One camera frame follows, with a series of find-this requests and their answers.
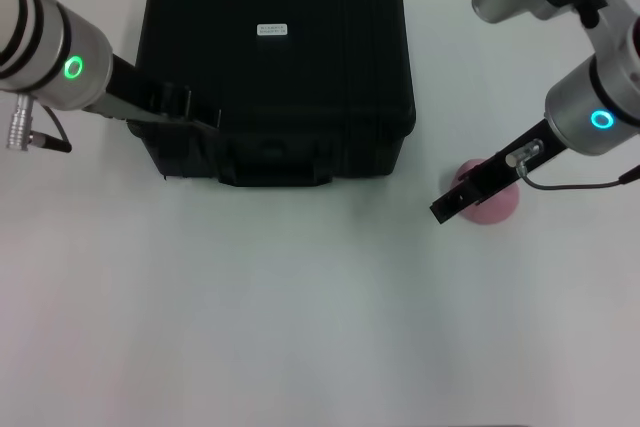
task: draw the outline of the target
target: white table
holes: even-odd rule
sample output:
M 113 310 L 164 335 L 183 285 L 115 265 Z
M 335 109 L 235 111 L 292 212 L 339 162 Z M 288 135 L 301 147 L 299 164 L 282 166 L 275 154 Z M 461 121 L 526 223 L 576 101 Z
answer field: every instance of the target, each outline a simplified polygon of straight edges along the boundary
M 145 0 L 61 1 L 134 60 Z M 0 150 L 1 425 L 637 425 L 639 187 L 523 188 L 494 227 L 429 212 L 542 118 L 590 55 L 577 19 L 405 2 L 418 123 L 387 179 L 165 182 L 85 113 L 61 116 L 70 156 Z M 610 180 L 639 147 L 534 177 Z

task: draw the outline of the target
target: black hard case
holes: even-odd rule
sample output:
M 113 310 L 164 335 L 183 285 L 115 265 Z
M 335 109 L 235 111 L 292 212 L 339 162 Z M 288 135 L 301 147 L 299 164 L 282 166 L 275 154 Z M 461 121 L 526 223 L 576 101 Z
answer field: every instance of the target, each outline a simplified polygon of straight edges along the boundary
M 258 36 L 286 24 L 286 36 Z M 165 176 L 236 186 L 390 174 L 415 125 L 403 0 L 147 0 L 136 66 L 217 131 L 131 124 Z

